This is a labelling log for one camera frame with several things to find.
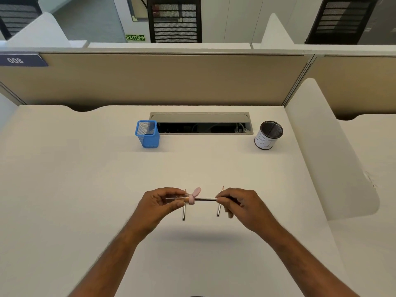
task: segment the green exit sign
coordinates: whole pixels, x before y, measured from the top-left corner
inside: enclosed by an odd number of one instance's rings
[[[143,34],[126,34],[127,41],[145,41],[145,36]]]

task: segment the blue mesh pen holder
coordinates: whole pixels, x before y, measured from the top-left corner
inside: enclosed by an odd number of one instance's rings
[[[135,135],[139,138],[143,148],[157,148],[160,144],[157,121],[142,120],[137,122]]]

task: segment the desk surface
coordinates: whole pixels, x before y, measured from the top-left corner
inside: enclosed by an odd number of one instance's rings
[[[249,112],[254,133],[275,120],[270,151],[254,135],[162,135],[143,149],[150,112]],[[0,134],[0,295],[65,296],[146,190],[215,196],[254,189],[275,217],[340,279],[344,266],[281,106],[20,106]],[[168,215],[136,249],[117,296],[302,296],[273,250],[217,204]]]

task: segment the black mesh chair back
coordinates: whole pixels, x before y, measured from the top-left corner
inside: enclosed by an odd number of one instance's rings
[[[152,43],[201,43],[201,0],[147,0]]]
[[[378,0],[323,0],[306,44],[356,45]]]
[[[0,0],[0,30],[10,39],[42,14],[38,0]]]

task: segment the hand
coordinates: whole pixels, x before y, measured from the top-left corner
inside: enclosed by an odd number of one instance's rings
[[[240,205],[227,197],[235,198]],[[223,205],[225,212],[229,213],[229,218],[235,215],[247,229],[257,233],[266,242],[279,235],[283,230],[283,227],[253,190],[228,188],[221,191],[216,198],[217,203]]]
[[[167,195],[184,195],[185,193],[185,190],[176,188],[161,188],[144,193],[128,221],[139,241],[152,232],[167,214],[184,206],[182,200],[166,204],[164,199]]]

